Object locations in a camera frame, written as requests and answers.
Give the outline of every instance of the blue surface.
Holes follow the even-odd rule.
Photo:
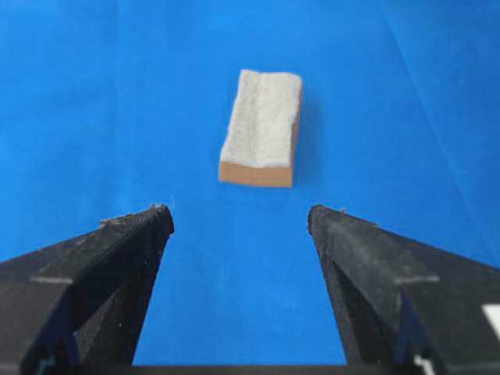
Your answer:
[[[136,363],[341,363],[323,203],[500,266],[496,1],[0,1],[0,260],[165,202]],[[292,189],[217,182],[242,68],[303,77]]]

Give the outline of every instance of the scrubbing pad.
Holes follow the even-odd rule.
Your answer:
[[[289,188],[302,102],[302,80],[290,73],[242,70],[219,179]]]

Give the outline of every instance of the blue background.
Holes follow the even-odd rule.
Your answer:
[[[341,363],[323,203],[500,265],[500,2],[0,0],[0,260],[166,203],[136,363]],[[291,189],[217,182],[240,69],[304,80]]]

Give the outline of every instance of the foam block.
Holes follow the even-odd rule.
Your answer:
[[[242,70],[220,153],[219,179],[291,187],[301,102],[299,76]]]

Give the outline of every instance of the white label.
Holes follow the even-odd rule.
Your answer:
[[[500,305],[483,305],[483,311],[500,340]]]

